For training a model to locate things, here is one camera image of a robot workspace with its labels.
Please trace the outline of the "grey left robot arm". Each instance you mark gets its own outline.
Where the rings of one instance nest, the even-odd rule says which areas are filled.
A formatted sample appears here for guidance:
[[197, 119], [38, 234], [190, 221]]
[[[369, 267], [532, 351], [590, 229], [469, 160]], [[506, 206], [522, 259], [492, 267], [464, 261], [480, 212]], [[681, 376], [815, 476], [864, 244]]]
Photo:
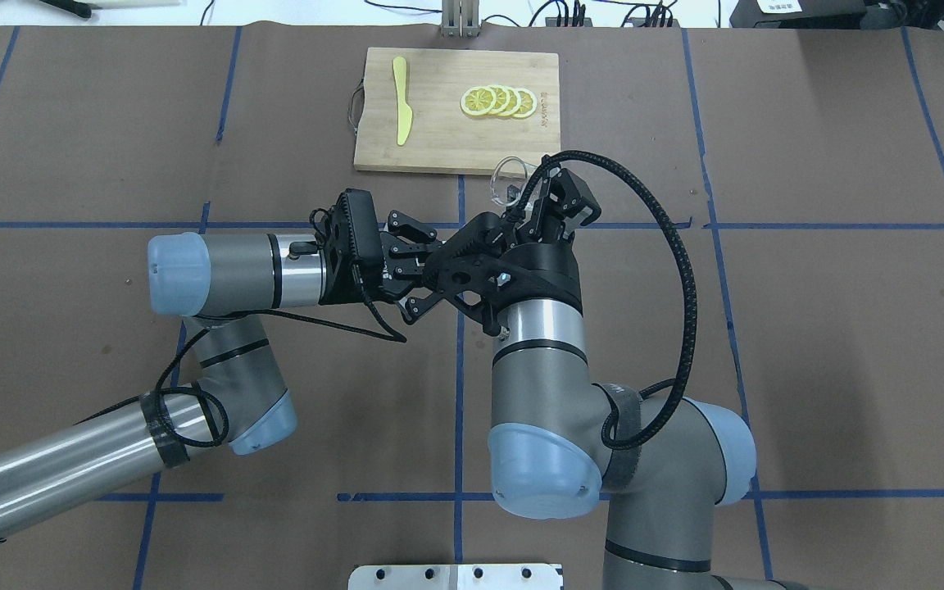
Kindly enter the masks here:
[[[0, 452], [146, 392], [186, 340], [152, 312], [146, 245], [160, 228], [0, 225]], [[292, 319], [265, 326], [299, 414], [250, 456], [218, 448], [0, 546], [12, 587], [57, 574], [153, 586], [158, 571], [460, 561], [454, 497], [465, 322], [436, 307], [386, 343]]]

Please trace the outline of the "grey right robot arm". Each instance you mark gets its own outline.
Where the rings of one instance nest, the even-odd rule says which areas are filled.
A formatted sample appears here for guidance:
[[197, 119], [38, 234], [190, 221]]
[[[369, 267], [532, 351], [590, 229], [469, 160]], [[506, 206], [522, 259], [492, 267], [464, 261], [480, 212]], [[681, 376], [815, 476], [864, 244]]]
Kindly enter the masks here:
[[574, 233], [510, 238], [476, 216], [429, 258], [424, 280], [495, 338], [495, 502], [521, 518], [580, 518], [610, 494], [606, 589], [795, 589], [791, 580], [712, 570], [716, 508], [741, 501], [756, 475], [747, 422], [722, 406], [591, 379]]

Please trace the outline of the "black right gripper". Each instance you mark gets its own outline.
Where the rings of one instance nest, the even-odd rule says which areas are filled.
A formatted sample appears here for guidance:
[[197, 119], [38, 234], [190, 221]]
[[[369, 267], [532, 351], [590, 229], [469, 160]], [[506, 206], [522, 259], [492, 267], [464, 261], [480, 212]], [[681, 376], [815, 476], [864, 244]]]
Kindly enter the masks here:
[[527, 300], [556, 300], [583, 310], [572, 240], [522, 243], [513, 225], [492, 212], [473, 217], [429, 255], [423, 285], [488, 336], [501, 333], [503, 310]]

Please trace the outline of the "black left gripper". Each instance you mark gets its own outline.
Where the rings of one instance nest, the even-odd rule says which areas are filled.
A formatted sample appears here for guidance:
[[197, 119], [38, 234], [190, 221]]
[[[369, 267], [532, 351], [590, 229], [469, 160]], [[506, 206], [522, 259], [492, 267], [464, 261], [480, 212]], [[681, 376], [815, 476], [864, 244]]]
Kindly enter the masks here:
[[404, 322], [417, 322], [439, 303], [453, 303], [460, 297], [453, 290], [421, 288], [428, 258], [443, 246], [434, 227], [393, 210], [387, 216], [386, 231], [379, 232], [379, 241], [383, 251], [379, 291], [386, 302], [403, 302]]

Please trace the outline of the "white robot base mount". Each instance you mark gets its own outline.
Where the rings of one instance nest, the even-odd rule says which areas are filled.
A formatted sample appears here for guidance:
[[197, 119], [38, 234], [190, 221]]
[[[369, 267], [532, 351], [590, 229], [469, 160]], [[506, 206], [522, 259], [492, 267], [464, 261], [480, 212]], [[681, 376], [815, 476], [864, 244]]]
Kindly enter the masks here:
[[563, 589], [561, 565], [480, 563], [359, 566], [348, 589]]

